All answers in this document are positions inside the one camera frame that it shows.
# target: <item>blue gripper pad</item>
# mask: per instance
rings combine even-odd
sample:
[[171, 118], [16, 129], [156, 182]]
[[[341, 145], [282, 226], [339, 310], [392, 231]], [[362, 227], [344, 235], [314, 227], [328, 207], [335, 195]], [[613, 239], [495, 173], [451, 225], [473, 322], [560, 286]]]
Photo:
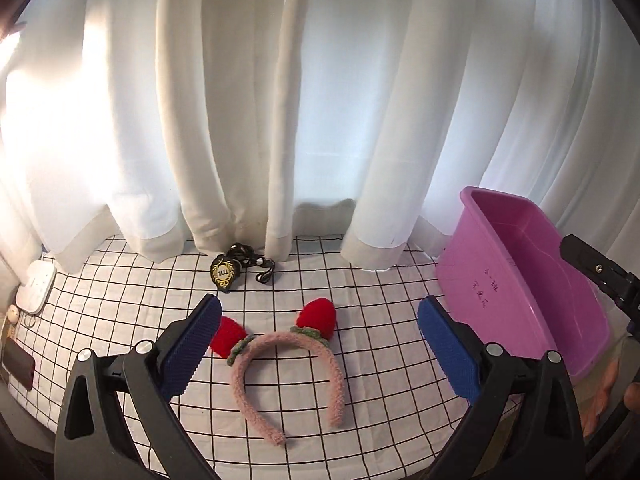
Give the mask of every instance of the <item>blue gripper pad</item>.
[[420, 302], [418, 327], [422, 336], [436, 355], [453, 391], [473, 404], [480, 395], [478, 363], [469, 355], [449, 321], [454, 323], [433, 296]]
[[220, 300], [215, 296], [208, 296], [210, 296], [208, 299], [206, 297], [203, 299], [205, 303], [202, 306], [199, 304], [187, 319], [174, 321], [176, 324], [186, 323], [187, 328], [162, 362], [160, 394], [167, 402], [172, 397], [184, 393], [220, 326], [222, 317]]

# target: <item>badge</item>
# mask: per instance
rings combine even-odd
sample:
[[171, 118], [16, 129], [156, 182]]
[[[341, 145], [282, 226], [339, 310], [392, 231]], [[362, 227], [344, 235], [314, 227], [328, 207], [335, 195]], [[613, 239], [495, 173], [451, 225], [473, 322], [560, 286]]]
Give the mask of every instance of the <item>badge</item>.
[[231, 284], [240, 276], [241, 270], [242, 265], [238, 260], [229, 258], [225, 254], [220, 254], [211, 263], [211, 279], [218, 290], [229, 292]]

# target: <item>red pom-pom ear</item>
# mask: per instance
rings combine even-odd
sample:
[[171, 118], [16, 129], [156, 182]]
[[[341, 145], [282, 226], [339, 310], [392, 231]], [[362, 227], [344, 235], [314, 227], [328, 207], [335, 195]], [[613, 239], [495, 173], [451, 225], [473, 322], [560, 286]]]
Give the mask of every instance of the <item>red pom-pom ear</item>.
[[222, 358], [228, 358], [231, 349], [246, 337], [246, 330], [242, 328], [233, 319], [222, 316], [220, 318], [220, 327], [213, 336], [209, 348]]
[[306, 304], [296, 320], [296, 326], [319, 330], [324, 339], [331, 339], [335, 328], [335, 307], [327, 298], [318, 298]]

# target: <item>pink fuzzy headband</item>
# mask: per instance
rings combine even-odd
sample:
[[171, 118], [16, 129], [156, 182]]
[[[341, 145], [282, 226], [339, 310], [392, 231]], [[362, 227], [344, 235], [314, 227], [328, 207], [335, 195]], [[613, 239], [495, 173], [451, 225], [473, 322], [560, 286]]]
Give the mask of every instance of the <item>pink fuzzy headband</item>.
[[329, 371], [328, 422], [331, 427], [337, 428], [344, 411], [344, 379], [334, 354], [329, 350], [328, 341], [334, 334], [334, 327], [335, 307], [327, 298], [313, 300], [303, 308], [290, 332], [271, 332], [256, 337], [247, 335], [244, 328], [233, 319], [223, 316], [220, 320], [220, 328], [209, 346], [231, 366], [229, 385], [240, 413], [272, 444], [284, 444], [285, 436], [249, 403], [244, 392], [244, 372], [253, 358], [278, 343], [309, 350], [322, 360]]

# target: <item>green knitted trim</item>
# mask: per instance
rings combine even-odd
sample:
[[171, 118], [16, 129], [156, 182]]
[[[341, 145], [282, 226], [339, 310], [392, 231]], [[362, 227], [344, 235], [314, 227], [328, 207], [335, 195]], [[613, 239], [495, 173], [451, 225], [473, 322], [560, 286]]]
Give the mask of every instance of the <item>green knitted trim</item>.
[[308, 335], [310, 338], [321, 342], [324, 346], [329, 348], [329, 342], [322, 337], [322, 334], [317, 328], [311, 328], [309, 326], [305, 326], [302, 328], [300, 328], [299, 326], [292, 326], [289, 330], [291, 332], [295, 332], [296, 334]]
[[231, 354], [229, 354], [229, 357], [226, 358], [226, 364], [228, 364], [229, 366], [233, 366], [234, 365], [234, 361], [236, 360], [236, 357], [238, 357], [238, 354], [242, 350], [244, 350], [244, 347], [247, 346], [254, 339], [255, 339], [255, 335], [249, 334], [244, 339], [238, 341], [234, 345], [234, 347], [231, 349]]

